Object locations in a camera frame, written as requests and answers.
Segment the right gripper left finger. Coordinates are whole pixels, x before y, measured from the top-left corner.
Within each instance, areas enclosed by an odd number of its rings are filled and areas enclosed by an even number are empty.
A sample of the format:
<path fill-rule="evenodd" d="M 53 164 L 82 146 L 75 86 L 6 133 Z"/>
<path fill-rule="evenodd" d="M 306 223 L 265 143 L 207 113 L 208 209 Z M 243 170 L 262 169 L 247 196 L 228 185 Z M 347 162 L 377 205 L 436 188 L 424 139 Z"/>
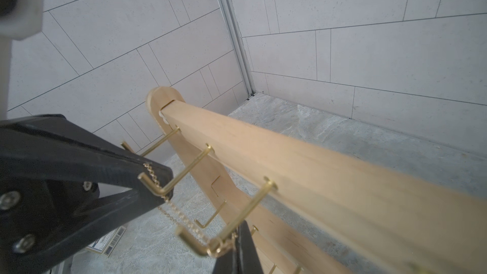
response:
<path fill-rule="evenodd" d="M 216 260 L 213 268 L 213 274 L 240 273 L 240 252 L 238 245 L 238 237 L 233 237 L 231 248 Z"/>

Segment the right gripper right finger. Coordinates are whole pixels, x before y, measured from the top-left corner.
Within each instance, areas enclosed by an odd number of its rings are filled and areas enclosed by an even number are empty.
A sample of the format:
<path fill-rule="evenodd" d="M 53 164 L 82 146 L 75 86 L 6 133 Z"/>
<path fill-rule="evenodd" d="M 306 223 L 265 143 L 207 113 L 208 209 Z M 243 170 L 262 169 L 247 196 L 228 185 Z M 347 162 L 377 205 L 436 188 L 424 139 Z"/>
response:
<path fill-rule="evenodd" d="M 238 227 L 238 273 L 263 274 L 256 246 L 246 221 Z"/>

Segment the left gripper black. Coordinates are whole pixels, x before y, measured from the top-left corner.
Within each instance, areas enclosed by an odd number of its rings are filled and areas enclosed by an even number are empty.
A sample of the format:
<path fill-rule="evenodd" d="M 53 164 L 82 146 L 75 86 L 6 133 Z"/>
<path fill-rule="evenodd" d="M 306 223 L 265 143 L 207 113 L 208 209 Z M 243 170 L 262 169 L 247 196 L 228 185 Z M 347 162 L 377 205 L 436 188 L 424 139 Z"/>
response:
<path fill-rule="evenodd" d="M 162 205 L 138 179 L 147 164 L 173 179 L 63 115 L 1 121 L 1 273 L 44 273 Z M 97 183 L 134 190 L 99 198 Z"/>

